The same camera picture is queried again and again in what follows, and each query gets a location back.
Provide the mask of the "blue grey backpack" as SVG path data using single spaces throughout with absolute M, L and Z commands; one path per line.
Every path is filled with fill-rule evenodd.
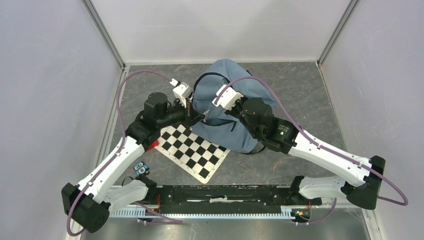
M 217 92 L 240 77 L 250 73 L 235 61 L 225 58 L 214 62 L 194 84 L 193 108 L 205 115 L 204 119 L 192 127 L 192 133 L 226 149 L 253 155 L 265 147 L 254 139 L 245 126 L 234 116 L 213 104 Z

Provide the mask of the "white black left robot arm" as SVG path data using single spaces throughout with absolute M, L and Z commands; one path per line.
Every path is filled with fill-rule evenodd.
M 123 128 L 115 150 L 77 184 L 67 183 L 62 188 L 67 233 L 72 237 L 81 234 L 72 231 L 71 221 L 94 233 L 112 213 L 139 201 L 153 203 L 157 190 L 145 177 L 136 177 L 117 189 L 112 186 L 126 168 L 153 145 L 163 128 L 179 124 L 191 127 L 202 119 L 203 115 L 193 108 L 192 93 L 175 94 L 173 103 L 169 103 L 164 93 L 150 94 L 144 109 L 128 127 Z

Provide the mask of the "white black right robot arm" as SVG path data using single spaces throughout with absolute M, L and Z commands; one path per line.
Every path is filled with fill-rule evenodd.
M 308 160 L 335 175 L 311 178 L 297 176 L 289 189 L 289 199 L 302 204 L 307 199 L 342 198 L 366 210 L 374 210 L 386 160 L 378 155 L 371 158 L 352 155 L 317 139 L 288 120 L 275 117 L 272 107 L 261 98 L 247 98 L 239 93 L 220 106 L 227 115 L 237 118 L 265 148 L 274 152 Z

